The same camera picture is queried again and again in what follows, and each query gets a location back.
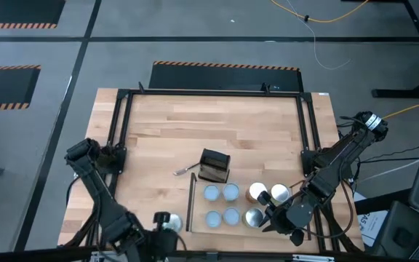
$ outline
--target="white cable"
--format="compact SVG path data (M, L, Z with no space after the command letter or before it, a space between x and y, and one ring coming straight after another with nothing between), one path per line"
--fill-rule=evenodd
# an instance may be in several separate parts
M298 16L297 11L295 10L295 8L294 8L294 7L292 6L292 4L290 3L290 0L287 0L287 2L289 3L290 7L292 7L292 10L293 10L293 12L295 13L295 16L297 17L297 19L298 19L300 22L302 22L302 24L304 24L304 25L305 25L308 29L310 29L310 31L313 33L314 58L316 59L316 61L318 62L318 64L319 64L320 66L322 66L323 68L325 68L325 69L327 69L327 70L335 70L335 69L338 69L338 68L341 68L341 67L345 66L346 64L348 64L348 63L351 61L351 59L348 59L348 61L347 61L347 62L343 63L342 65L336 66L336 67L334 67L334 68L329 68L329 67L327 67L327 66L325 66L325 65L321 64L321 62L319 62L318 55L316 55L316 34L314 33L313 29L311 29L311 27L310 27L309 25L307 25L305 22L303 22L303 20L301 20L301 19L300 19L300 17Z
M397 167L397 168L394 168L394 169L392 169L392 170L388 170L388 171L382 172L381 174L372 175L372 176L370 176L369 178L365 178L364 180L358 181L357 183L363 183L363 182L365 182L366 180L369 180L369 179L371 179L371 178L377 178L377 177L380 177L381 175L385 175L385 174L389 174L390 172L393 172L393 171L401 170L401 169L403 169L403 168L405 168L405 167L409 167L409 166L411 166L411 165L413 165L413 164L416 164L416 163L418 163L418 162L419 162L419 159L418 159L418 160L415 160L414 162L411 162L411 163L409 163L409 164L403 165L403 166L401 166L401 167Z

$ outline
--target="floor mat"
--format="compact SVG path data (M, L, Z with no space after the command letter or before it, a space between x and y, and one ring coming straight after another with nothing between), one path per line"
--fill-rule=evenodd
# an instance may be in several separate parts
M0 66L0 110L29 107L40 71L40 65Z
M56 28L65 0L0 0L0 29Z
M300 70L272 65L156 61L149 88L193 90L260 90L303 92Z

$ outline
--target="cup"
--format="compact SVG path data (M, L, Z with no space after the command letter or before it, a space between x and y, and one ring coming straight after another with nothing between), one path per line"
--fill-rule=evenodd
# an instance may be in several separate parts
M276 184L271 188L271 196L274 204L279 205L289 199L290 191L286 186Z
M247 191L245 191L245 198L247 198L248 202L257 203L257 198L263 191L267 191L265 185L259 182L253 183Z
M226 201L234 201L239 197L239 187L236 184L229 183L224 186L223 195Z
M203 190L203 196L208 201L216 201L219 197L219 188L215 185L208 185Z
M182 219L180 219L179 215L171 214L169 217L169 222L163 223L163 228L172 229L179 233L179 231L182 229L182 224Z
M261 221L263 221L263 217L263 211L259 208L253 207L245 212L242 220L244 221L245 226L251 229L257 229L261 224Z
M221 225L221 214L218 211L209 211L205 216L207 226L215 229Z
M240 213L235 207L228 207L224 210L224 222L229 226L237 226L240 221Z

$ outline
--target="yellow cable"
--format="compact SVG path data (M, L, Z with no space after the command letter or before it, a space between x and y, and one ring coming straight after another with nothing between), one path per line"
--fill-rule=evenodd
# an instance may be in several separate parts
M419 107L419 104L414 105L414 106L410 106L409 108L406 108L406 109L403 109L403 110L401 110L401 111L397 111L397 112L395 112L395 113L392 113L392 114L389 114L389 115L387 115L387 116L384 116L384 117L383 117L383 119L389 118L389 117L391 117L391 116L395 116L395 115L400 114L400 113L407 112L407 111L412 110L412 109L417 108L417 107Z
M274 0L271 0L271 1L272 1L272 2L273 2L273 4L275 4L276 6L281 7L282 9L284 9L284 10L286 10L286 11L288 11L288 12L290 12L290 13L294 14L294 15L297 15L298 17L301 17L301 18L305 19L305 16L303 16L303 15L299 15L298 13L293 12L291 9L288 9L288 8L286 8L286 7L282 6L281 4L278 4L278 3L277 3L276 1L274 1ZM369 1L370 1L370 0L365 0L365 1L364 1L363 3L361 3L359 6L355 7L355 9L351 10L350 12L346 13L346 14L345 14L345 15L343 15L343 16L340 16L340 17L334 18L334 19L332 19L332 20L317 20L317 19L313 19L313 18L308 18L308 21L313 21L313 22L317 22L317 23L332 23L332 22L335 22L335 21L339 21L340 19L345 18L345 17L348 17L349 15L351 15L353 12L355 12L355 11L357 11L358 9L360 9L361 7L363 7L363 6L364 6L364 4L366 4L366 3L367 3L367 2L369 2Z

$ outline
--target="caution tape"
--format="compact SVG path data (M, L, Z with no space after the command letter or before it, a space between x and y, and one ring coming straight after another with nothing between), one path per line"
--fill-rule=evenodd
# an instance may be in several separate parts
M0 66L0 70L10 70L10 69L41 69L41 65L11 65L11 66Z
M54 23L0 23L0 29L53 29Z
M155 61L154 65L166 66L209 66L224 68L250 68L250 69L274 69L274 70L291 70L299 71L296 67L274 66L274 65L243 65L243 64L227 64L227 63L197 63L197 62L172 62L172 61Z
M0 110L26 109L30 103L1 103Z

